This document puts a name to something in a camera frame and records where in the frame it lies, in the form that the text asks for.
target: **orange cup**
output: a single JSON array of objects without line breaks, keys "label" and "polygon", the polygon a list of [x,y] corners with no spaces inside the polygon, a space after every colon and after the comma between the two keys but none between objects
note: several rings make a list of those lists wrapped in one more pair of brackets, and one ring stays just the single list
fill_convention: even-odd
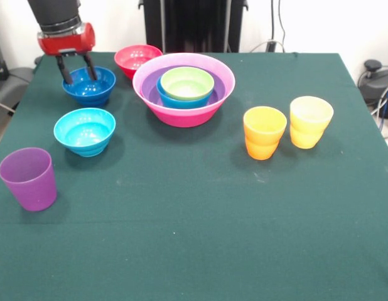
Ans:
[{"label": "orange cup", "polygon": [[256,160],[269,159],[288,123],[285,115],[272,107],[254,107],[246,111],[243,122],[249,155]]}]

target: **purple cup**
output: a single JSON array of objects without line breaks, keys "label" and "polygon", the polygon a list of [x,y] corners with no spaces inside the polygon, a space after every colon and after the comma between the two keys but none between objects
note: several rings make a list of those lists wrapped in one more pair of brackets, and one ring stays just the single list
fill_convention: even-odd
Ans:
[{"label": "purple cup", "polygon": [[37,147],[18,149],[0,163],[0,178],[28,211],[41,211],[56,200],[56,180],[50,154]]},{"label": "purple cup", "polygon": [[[159,77],[161,77],[166,71],[176,67],[181,67],[181,65],[160,68],[152,72],[150,75],[148,75],[147,78],[143,81],[143,85],[141,86],[141,94],[143,95],[143,97],[147,98],[150,102],[155,103],[156,105],[163,105],[161,96],[159,95],[159,92],[156,89],[156,84],[159,80]],[[218,102],[220,99],[222,99],[225,96],[225,85],[223,81],[216,74],[204,68],[200,68],[200,69],[205,70],[213,77],[213,81],[214,81],[213,91],[207,102],[207,105],[211,105],[215,102]]]}]

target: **dark blue bowl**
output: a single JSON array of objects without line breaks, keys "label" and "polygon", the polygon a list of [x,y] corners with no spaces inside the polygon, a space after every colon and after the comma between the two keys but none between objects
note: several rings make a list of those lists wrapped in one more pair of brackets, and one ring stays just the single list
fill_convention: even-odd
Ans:
[{"label": "dark blue bowl", "polygon": [[156,88],[158,89],[163,106],[168,107],[168,108],[200,108],[200,107],[204,107],[207,105],[208,99],[210,98],[210,96],[212,94],[212,91],[211,91],[203,98],[199,98],[196,100],[178,100],[178,99],[172,98],[166,94],[165,90],[162,87],[160,77],[159,77],[158,82],[156,83]]},{"label": "dark blue bowl", "polygon": [[116,84],[116,76],[109,69],[95,67],[98,80],[91,80],[87,68],[70,73],[73,83],[63,81],[63,89],[84,107],[99,107],[106,103]]}]

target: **light green bowl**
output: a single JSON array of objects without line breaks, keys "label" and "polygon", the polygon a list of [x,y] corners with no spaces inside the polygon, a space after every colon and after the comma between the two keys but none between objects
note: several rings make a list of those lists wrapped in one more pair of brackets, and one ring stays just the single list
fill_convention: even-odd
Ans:
[{"label": "light green bowl", "polygon": [[177,67],[165,72],[161,85],[166,94],[178,100],[196,100],[205,97],[213,89],[213,77],[194,67]]}]

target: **light blue bowl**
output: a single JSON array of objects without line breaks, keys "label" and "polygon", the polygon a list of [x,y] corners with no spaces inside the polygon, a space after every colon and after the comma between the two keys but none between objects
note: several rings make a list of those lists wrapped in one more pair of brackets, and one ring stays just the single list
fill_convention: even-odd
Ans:
[{"label": "light blue bowl", "polygon": [[87,67],[70,73],[72,84],[63,81],[63,89],[84,107],[99,107],[109,99],[116,84],[116,76],[109,69],[95,67],[97,80],[91,80]]},{"label": "light blue bowl", "polygon": [[80,108],[60,118],[53,129],[57,141],[82,156],[99,155],[114,133],[116,120],[101,108]]},{"label": "light blue bowl", "polygon": [[208,93],[205,97],[199,98],[196,100],[178,100],[171,98],[166,94],[165,90],[161,84],[161,77],[158,79],[156,83],[156,88],[158,89],[159,95],[161,96],[161,100],[164,107],[168,108],[200,108],[207,105],[208,99],[210,98],[212,91]]}]

